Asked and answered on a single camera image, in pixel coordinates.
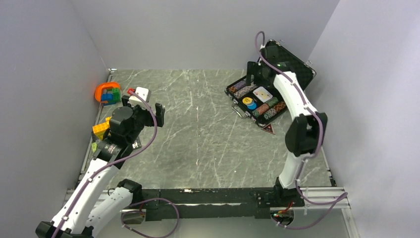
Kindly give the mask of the purple poker chip stack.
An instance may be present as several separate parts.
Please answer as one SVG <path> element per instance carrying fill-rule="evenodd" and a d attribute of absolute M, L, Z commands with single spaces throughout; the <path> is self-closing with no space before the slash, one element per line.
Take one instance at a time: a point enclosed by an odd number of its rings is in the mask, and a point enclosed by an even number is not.
<path fill-rule="evenodd" d="M 235 93 L 245 86 L 246 86 L 246 81 L 241 80 L 241 81 L 237 82 L 235 85 L 232 86 L 232 92 Z"/>

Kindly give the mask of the red poker chip stack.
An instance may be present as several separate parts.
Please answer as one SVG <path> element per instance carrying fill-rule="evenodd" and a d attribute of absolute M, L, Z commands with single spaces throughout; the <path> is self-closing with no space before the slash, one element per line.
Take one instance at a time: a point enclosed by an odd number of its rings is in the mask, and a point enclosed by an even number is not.
<path fill-rule="evenodd" d="M 261 106 L 259 106 L 258 108 L 256 108 L 256 110 L 259 111 L 260 115 L 264 114 L 266 111 L 269 110 L 268 106 L 266 103 L 262 104 Z"/>

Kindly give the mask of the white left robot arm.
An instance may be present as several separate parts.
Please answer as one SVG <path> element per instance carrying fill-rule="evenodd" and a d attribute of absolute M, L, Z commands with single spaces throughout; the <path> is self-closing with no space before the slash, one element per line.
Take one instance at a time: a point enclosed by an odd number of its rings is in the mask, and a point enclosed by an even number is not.
<path fill-rule="evenodd" d="M 141 204 L 142 186 L 129 179 L 121 181 L 99 206 L 96 202 L 121 169 L 124 158 L 133 152 L 133 143 L 142 129 L 164 125 L 164 107 L 156 103 L 155 108 L 154 116 L 139 105 L 127 104 L 114 110 L 84 177 L 52 220 L 39 223 L 35 230 L 37 237 L 94 238 L 118 210 Z"/>

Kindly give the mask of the blue round button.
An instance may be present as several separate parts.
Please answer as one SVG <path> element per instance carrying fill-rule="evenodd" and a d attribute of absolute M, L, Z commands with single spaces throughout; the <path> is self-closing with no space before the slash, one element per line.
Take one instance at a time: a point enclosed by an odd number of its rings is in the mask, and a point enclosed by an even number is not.
<path fill-rule="evenodd" d="M 257 108 L 257 105 L 256 105 L 255 103 L 248 104 L 248 105 L 247 105 L 247 108 L 248 108 L 249 110 L 255 110 L 255 109 Z"/>

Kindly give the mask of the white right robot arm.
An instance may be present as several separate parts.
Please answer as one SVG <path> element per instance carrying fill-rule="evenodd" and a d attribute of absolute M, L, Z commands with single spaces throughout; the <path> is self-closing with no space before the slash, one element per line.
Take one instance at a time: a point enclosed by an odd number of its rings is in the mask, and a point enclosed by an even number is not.
<path fill-rule="evenodd" d="M 288 150 L 285 166 L 277 178 L 273 200 L 287 205 L 301 194 L 300 179 L 306 163 L 317 156 L 323 144 L 326 113 L 320 113 L 304 93 L 315 72 L 275 42 L 256 45 L 257 62 L 250 62 L 247 84 L 266 86 L 280 95 L 277 106 L 286 107 L 292 122 L 285 135 Z"/>

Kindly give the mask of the yellow dealer button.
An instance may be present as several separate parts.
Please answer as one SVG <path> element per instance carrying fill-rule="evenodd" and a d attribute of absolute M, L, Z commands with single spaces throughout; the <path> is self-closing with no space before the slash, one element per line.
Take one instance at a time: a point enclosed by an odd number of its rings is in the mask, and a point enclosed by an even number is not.
<path fill-rule="evenodd" d="M 251 100 L 253 100 L 252 98 L 250 98 L 250 97 L 244 97 L 243 99 L 242 99 L 242 102 L 243 102 L 243 104 L 246 104 L 247 102 L 249 102 L 249 101 L 251 101 Z"/>

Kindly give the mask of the black poker chip case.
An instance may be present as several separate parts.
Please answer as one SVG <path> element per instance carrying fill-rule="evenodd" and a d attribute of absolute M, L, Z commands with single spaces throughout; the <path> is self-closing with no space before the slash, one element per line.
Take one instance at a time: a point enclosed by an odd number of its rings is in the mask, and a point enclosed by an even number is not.
<path fill-rule="evenodd" d="M 265 58 L 261 55 L 260 50 L 266 46 L 272 45 L 278 45 L 282 48 L 282 54 L 284 56 L 281 56 L 280 58 L 284 61 L 289 61 L 294 69 L 294 72 L 282 72 L 273 67 L 269 62 L 265 60 Z M 233 85 L 235 85 L 241 80 L 246 80 L 245 75 L 225 88 L 226 95 L 233 101 L 233 107 L 240 109 L 240 112 L 238 114 L 245 118 L 250 118 L 259 127 L 265 127 L 266 125 L 272 123 L 286 110 L 289 110 L 292 119 L 301 115 L 311 117 L 312 113 L 317 112 L 316 108 L 309 102 L 307 96 L 304 93 L 305 88 L 313 80 L 313 78 L 316 75 L 316 72 L 275 40 L 268 40 L 265 44 L 259 46 L 259 53 L 259 59 L 262 59 L 266 64 L 268 64 L 274 70 L 277 70 L 280 73 L 276 75 L 273 86 L 263 87 L 268 92 L 270 92 L 273 95 L 273 97 L 276 97 L 279 100 L 278 103 L 285 102 L 286 108 L 277 113 L 269 120 L 265 120 L 263 114 L 260 115 L 258 118 L 255 118 L 252 114 L 252 111 L 254 110 L 249 110 L 247 106 L 242 102 L 242 99 L 244 97 L 250 97 L 256 103 L 257 108 L 264 104 L 253 94 L 254 90 L 240 99 L 235 98 L 233 95 L 234 93 L 232 92 Z"/>

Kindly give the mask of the triangular red warning card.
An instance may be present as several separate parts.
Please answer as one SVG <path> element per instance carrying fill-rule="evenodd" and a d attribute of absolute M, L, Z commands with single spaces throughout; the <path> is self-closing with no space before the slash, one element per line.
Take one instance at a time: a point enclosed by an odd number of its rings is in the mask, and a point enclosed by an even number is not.
<path fill-rule="evenodd" d="M 262 128 L 262 130 L 271 134 L 275 134 L 271 124 L 266 125 L 265 127 Z"/>

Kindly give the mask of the green poker chip stack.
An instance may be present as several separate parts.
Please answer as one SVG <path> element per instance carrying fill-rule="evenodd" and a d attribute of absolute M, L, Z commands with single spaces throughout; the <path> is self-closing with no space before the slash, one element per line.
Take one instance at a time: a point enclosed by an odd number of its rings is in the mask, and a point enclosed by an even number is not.
<path fill-rule="evenodd" d="M 273 97 L 270 100 L 268 100 L 266 102 L 266 104 L 267 104 L 268 108 L 270 109 L 270 108 L 274 107 L 278 102 L 279 102 L 279 100 L 276 97 Z"/>

